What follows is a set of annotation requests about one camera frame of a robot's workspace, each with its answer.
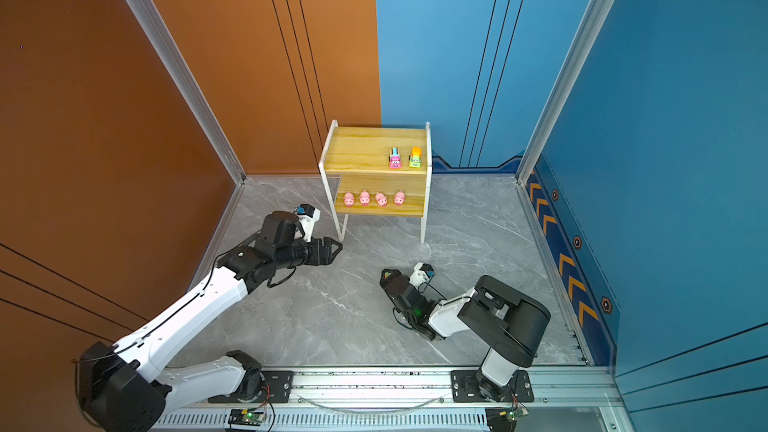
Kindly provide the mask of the pink toy pig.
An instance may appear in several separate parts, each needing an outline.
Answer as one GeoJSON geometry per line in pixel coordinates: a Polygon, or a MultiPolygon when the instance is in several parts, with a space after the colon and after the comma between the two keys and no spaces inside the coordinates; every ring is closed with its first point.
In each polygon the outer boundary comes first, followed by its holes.
{"type": "Polygon", "coordinates": [[[346,192],[344,195],[343,203],[346,207],[353,207],[355,204],[355,196],[352,192],[346,192]]]}
{"type": "Polygon", "coordinates": [[[384,193],[377,192],[375,199],[380,207],[386,207],[388,205],[388,197],[384,193]]]}
{"type": "Polygon", "coordinates": [[[402,206],[405,203],[406,194],[400,190],[394,196],[394,202],[396,206],[402,206]]]}
{"type": "Polygon", "coordinates": [[[366,190],[363,190],[359,195],[359,202],[362,206],[368,206],[371,202],[370,193],[366,190]]]}

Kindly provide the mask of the pink teal toy van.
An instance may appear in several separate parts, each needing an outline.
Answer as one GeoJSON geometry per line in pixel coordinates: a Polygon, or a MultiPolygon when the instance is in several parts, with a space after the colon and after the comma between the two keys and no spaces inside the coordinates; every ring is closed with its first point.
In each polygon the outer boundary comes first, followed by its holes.
{"type": "Polygon", "coordinates": [[[393,147],[390,149],[390,154],[389,154],[389,168],[400,169],[401,167],[402,167],[401,154],[397,147],[393,147]]]}

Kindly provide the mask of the green orange toy car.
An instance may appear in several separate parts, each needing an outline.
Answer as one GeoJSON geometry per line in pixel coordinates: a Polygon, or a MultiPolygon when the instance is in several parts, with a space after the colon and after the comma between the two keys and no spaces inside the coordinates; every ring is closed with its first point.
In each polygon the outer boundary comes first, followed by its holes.
{"type": "Polygon", "coordinates": [[[409,155],[409,167],[419,169],[422,165],[422,149],[420,147],[413,147],[409,155]]]}

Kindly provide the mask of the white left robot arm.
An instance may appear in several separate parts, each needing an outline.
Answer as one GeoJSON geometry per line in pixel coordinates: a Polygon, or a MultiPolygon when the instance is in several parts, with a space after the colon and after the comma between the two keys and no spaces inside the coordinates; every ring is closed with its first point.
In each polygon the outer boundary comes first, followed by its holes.
{"type": "Polygon", "coordinates": [[[275,211],[262,226],[214,259],[211,271],[183,297],[112,345],[96,342],[75,363],[83,417],[105,431],[148,431],[166,413],[219,396],[267,402],[262,365],[234,350],[196,366],[170,367],[174,357],[214,319],[275,275],[300,266],[327,266],[341,242],[316,238],[320,210],[301,204],[275,211]]]}

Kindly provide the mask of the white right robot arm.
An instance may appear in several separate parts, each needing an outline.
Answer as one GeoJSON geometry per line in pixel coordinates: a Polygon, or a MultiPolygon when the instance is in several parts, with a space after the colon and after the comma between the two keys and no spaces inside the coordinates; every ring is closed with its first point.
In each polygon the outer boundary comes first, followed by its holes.
{"type": "Polygon", "coordinates": [[[476,374],[484,393],[497,400],[515,373],[532,365],[551,320],[539,301],[489,275],[462,295],[432,300],[424,289],[435,272],[418,263],[410,275],[381,271],[379,285],[393,305],[395,320],[428,341],[470,331],[489,350],[476,374]]]}

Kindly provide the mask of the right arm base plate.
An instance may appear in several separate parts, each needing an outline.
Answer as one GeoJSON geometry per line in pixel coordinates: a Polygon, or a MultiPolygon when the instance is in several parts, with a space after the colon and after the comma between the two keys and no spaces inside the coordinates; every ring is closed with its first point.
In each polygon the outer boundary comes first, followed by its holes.
{"type": "Polygon", "coordinates": [[[480,370],[453,370],[450,379],[456,403],[532,403],[535,400],[529,374],[523,369],[515,371],[505,385],[496,384],[480,370]]]}

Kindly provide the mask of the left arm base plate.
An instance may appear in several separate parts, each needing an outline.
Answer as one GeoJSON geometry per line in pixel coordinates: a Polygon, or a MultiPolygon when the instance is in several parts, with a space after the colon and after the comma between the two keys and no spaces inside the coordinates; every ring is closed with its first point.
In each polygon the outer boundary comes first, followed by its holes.
{"type": "Polygon", "coordinates": [[[286,404],[289,402],[294,372],[290,370],[262,370],[259,373],[248,372],[238,388],[226,395],[218,395],[207,400],[212,404],[255,403],[286,404]]]}

